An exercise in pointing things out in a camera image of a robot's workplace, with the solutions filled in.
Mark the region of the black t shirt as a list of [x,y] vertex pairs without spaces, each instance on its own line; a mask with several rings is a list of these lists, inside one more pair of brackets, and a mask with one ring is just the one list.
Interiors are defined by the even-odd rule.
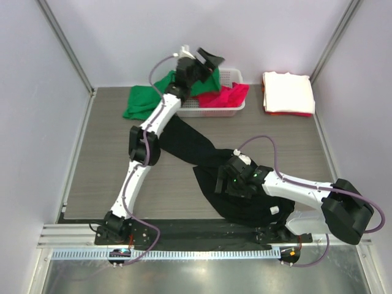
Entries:
[[224,172],[234,150],[217,149],[213,143],[173,116],[159,137],[161,149],[192,164],[202,194],[226,220],[248,227],[267,227],[284,223],[294,211],[295,202],[269,196],[254,184],[249,187],[239,178]]

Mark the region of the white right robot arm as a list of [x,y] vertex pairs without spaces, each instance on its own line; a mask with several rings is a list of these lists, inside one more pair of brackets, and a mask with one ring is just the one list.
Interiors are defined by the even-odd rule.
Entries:
[[282,175],[266,166],[254,166],[243,154],[232,156],[219,167],[215,191],[239,198],[256,195],[279,197],[312,208],[293,212],[276,227],[276,235],[290,242],[297,235],[331,234],[342,242],[357,245],[365,233],[374,209],[353,192],[350,183],[318,183]]

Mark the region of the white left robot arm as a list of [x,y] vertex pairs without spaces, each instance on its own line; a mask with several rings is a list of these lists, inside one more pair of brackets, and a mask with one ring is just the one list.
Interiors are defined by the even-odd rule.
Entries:
[[[225,61],[225,58],[212,55],[202,48],[198,48],[196,53],[200,58],[190,52],[189,46],[183,45],[178,53],[165,57],[151,69],[148,82],[158,93],[160,101],[140,126],[130,129],[127,174],[116,201],[96,229],[97,237],[124,244],[129,240],[134,221],[149,226],[137,219],[133,210],[146,175],[160,158],[160,135],[169,120],[190,98],[193,85],[198,81],[205,83]],[[177,59],[174,77],[165,90],[160,91],[152,81],[153,74],[161,64],[173,58]]]

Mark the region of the green t shirt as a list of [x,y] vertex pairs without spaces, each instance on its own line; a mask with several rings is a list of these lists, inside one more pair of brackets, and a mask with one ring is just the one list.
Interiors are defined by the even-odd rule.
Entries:
[[[204,83],[198,81],[191,89],[190,97],[198,98],[202,94],[217,94],[221,90],[220,73],[216,69]],[[160,95],[151,86],[136,85],[131,87],[127,108],[122,114],[125,119],[146,120],[161,100]]]

